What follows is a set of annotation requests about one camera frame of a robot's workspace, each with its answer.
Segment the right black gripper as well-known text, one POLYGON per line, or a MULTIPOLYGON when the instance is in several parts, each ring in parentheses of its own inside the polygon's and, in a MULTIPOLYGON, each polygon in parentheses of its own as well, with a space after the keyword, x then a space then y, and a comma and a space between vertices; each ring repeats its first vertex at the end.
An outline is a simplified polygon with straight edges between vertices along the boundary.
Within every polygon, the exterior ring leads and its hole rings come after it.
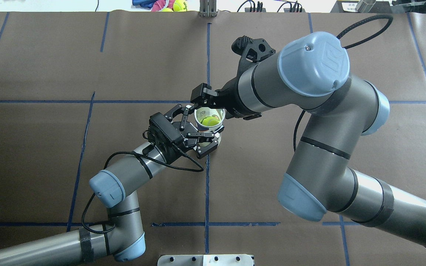
POLYGON ((239 77, 235 77, 216 91, 207 83, 201 83, 192 90, 190 102, 195 108, 224 108, 227 111, 226 119, 252 120, 261 117, 261 112, 250 110, 240 99, 238 83, 239 77))

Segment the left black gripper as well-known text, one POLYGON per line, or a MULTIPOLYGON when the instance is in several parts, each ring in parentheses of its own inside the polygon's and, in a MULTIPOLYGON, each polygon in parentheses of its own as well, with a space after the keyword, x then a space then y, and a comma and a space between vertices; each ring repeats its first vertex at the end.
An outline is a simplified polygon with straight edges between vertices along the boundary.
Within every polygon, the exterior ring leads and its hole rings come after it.
POLYGON ((176 147, 185 153, 193 149, 196 157, 202 159, 219 146, 224 126, 213 132, 200 132, 188 121, 191 113, 188 107, 177 104, 166 113, 155 113, 149 118, 147 140, 162 153, 168 164, 181 156, 176 147))

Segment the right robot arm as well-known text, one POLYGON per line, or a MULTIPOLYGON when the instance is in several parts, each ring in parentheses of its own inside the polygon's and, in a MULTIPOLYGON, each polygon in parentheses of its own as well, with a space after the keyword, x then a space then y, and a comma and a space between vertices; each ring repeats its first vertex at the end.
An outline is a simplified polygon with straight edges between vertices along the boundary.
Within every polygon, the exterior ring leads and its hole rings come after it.
POLYGON ((290 104, 311 115, 284 174, 279 203, 308 221, 330 211, 426 248, 426 200, 348 167, 359 138, 387 121, 389 101, 350 74, 338 37, 314 32, 278 53, 263 39, 239 41, 236 53, 246 65, 220 90, 199 85, 190 101, 223 108, 227 118, 250 120, 290 104))

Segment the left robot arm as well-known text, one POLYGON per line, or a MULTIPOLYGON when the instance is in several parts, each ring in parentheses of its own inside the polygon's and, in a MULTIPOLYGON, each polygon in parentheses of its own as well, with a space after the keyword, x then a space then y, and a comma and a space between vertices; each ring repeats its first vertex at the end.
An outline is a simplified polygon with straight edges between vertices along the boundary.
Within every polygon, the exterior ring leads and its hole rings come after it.
MULTIPOLYGON (((0 103, 0 251, 78 231, 89 180, 117 151, 146 142, 154 113, 174 103, 0 103)), ((138 190, 147 250, 131 265, 155 265, 158 222, 205 218, 206 171, 166 168, 138 190)))

